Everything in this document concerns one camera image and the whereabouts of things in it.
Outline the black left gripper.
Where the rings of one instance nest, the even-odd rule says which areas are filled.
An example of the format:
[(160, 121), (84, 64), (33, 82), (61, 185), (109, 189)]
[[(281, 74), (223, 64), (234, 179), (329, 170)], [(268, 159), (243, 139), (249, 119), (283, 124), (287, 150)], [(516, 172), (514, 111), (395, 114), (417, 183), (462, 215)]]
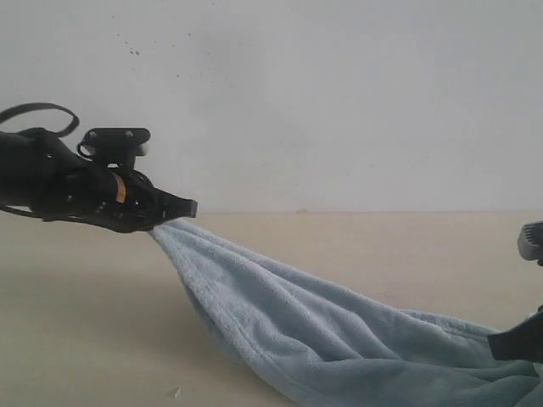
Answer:
[(119, 233), (149, 231), (179, 218), (194, 219), (198, 203), (153, 188), (139, 177), (86, 168), (55, 175), (40, 192), (40, 217)]

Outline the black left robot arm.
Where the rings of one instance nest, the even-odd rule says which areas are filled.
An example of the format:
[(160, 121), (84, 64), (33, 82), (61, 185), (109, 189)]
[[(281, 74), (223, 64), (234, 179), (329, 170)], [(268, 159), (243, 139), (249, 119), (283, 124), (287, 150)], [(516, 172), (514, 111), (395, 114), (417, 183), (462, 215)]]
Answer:
[(196, 201), (159, 190), (135, 169), (149, 139), (145, 128), (94, 128), (72, 152), (45, 129), (3, 133), (1, 209), (118, 233), (195, 217)]

